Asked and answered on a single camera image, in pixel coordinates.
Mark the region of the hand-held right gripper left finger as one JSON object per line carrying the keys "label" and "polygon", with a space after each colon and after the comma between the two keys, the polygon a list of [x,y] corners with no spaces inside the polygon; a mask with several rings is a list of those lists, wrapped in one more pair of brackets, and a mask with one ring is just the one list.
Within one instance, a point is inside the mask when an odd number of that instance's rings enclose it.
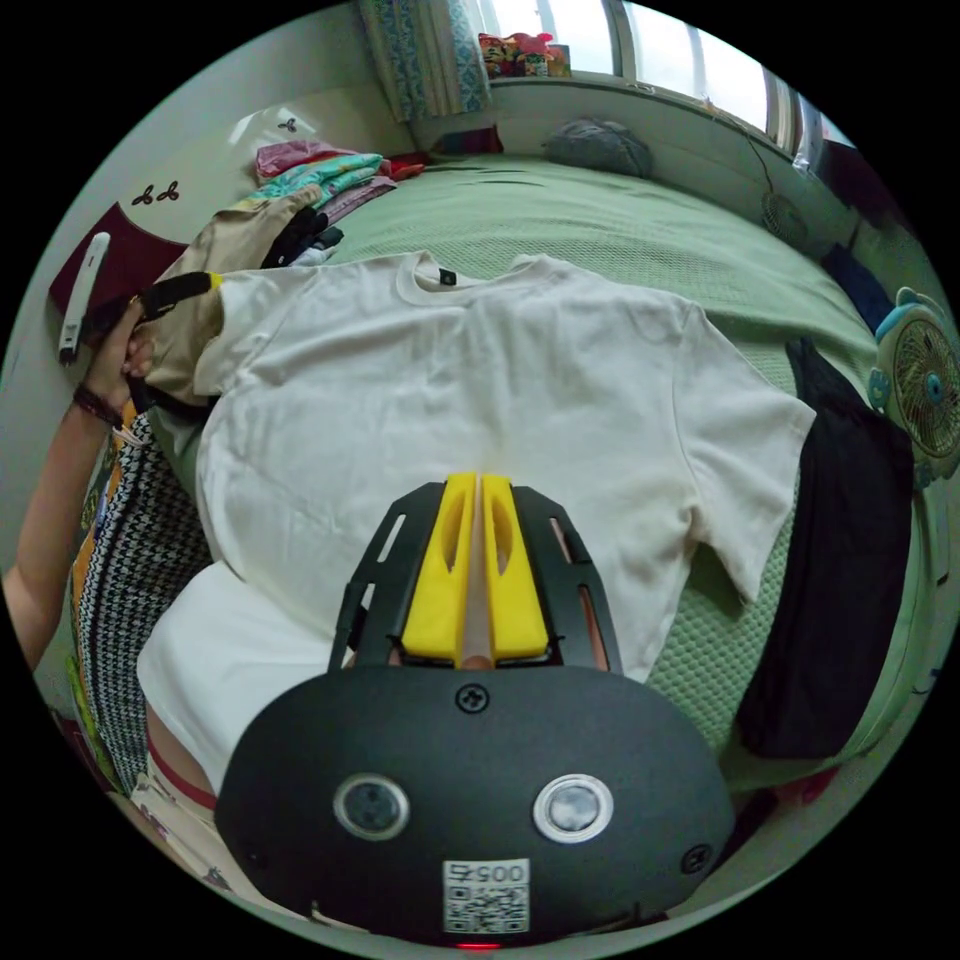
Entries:
{"label": "hand-held right gripper left finger", "polygon": [[476,489],[475,473],[456,473],[439,490],[401,634],[412,658],[462,665]]}

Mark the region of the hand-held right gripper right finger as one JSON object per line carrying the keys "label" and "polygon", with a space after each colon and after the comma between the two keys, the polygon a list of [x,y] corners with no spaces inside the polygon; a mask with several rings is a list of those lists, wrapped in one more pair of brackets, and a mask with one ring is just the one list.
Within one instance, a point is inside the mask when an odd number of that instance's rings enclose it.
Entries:
{"label": "hand-held right gripper right finger", "polygon": [[508,478],[482,476],[482,524],[492,661],[540,658],[548,634]]}

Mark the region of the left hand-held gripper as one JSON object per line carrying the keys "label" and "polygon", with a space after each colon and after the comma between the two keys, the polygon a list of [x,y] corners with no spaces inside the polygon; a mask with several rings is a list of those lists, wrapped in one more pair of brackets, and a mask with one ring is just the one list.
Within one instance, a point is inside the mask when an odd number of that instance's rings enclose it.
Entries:
{"label": "left hand-held gripper", "polygon": [[80,323],[80,343],[87,347],[99,345],[123,319],[133,304],[139,310],[137,323],[153,322],[173,310],[179,303],[217,291],[223,277],[215,272],[190,272],[158,281],[135,294],[114,297],[83,315]]}

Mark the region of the person's left hand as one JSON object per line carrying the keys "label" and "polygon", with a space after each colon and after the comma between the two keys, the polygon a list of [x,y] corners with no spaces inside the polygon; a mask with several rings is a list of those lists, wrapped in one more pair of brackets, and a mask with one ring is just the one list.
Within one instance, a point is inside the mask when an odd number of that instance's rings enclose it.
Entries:
{"label": "person's left hand", "polygon": [[83,386],[117,413],[130,400],[129,381],[145,377],[152,367],[154,341],[142,317],[140,300],[131,300],[94,352],[83,379]]}

